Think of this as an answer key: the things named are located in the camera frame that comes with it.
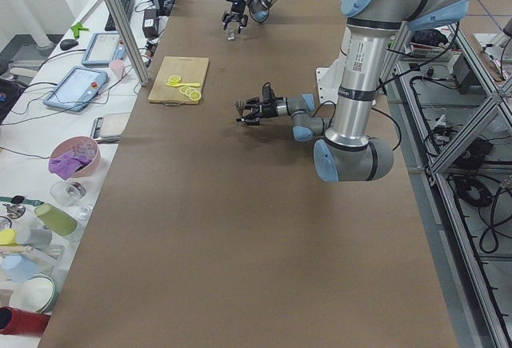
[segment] cutting board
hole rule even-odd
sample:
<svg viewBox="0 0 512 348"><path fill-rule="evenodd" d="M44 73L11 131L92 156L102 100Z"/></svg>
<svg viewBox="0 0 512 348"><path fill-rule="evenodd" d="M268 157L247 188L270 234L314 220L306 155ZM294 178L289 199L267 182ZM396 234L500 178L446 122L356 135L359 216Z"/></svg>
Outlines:
<svg viewBox="0 0 512 348"><path fill-rule="evenodd" d="M178 74L182 77L182 82L201 83L201 86L196 89L202 93L209 63L210 60L208 58L165 56L160 70L158 71L157 78L154 80L148 101L199 104L201 100L193 102L187 96L181 94L179 88L167 86L166 83L170 76Z"/></svg>

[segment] brown tabletop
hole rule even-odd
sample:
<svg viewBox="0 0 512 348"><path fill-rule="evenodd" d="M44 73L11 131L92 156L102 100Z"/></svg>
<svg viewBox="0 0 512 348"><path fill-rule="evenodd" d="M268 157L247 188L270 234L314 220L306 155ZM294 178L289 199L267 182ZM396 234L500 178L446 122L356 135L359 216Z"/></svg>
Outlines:
<svg viewBox="0 0 512 348"><path fill-rule="evenodd" d="M208 57L203 101L141 90L40 347L457 346L400 151L379 181L324 183L290 118L234 121L267 81L315 92L339 0L280 0L233 42L227 8L174 6L150 73L166 55ZM368 133L396 143L381 115Z"/></svg>

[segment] black keyboard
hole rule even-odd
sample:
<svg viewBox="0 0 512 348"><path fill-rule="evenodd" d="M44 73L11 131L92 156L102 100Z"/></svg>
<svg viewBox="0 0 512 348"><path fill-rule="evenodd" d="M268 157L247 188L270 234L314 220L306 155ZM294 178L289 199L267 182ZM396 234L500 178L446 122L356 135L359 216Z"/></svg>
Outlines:
<svg viewBox="0 0 512 348"><path fill-rule="evenodd" d="M135 8L135 0L119 0L121 2L122 8L125 10L126 18L128 21L131 19L131 15L134 12ZM105 30L116 30L115 22L112 18L112 15L109 14L109 18L106 21Z"/></svg>

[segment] tablet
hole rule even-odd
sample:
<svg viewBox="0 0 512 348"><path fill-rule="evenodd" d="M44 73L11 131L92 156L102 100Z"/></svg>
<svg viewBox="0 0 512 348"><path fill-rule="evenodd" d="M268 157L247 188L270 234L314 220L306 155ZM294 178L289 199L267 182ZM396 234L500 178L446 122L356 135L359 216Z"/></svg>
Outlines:
<svg viewBox="0 0 512 348"><path fill-rule="evenodd" d="M51 108L79 112L98 95L108 73L82 66L74 67L42 103Z"/></svg>
<svg viewBox="0 0 512 348"><path fill-rule="evenodd" d="M83 55L84 66L108 66L112 60L125 57L125 46L118 32L93 34Z"/></svg>

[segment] computer mouse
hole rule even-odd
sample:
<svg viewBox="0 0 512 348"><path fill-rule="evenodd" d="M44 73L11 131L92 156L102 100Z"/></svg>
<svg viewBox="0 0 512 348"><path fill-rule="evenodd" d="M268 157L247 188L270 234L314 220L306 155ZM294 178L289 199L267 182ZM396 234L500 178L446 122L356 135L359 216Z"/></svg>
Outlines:
<svg viewBox="0 0 512 348"><path fill-rule="evenodd" d="M77 46L78 42L73 38L65 38L61 41L61 50L70 50L74 46Z"/></svg>

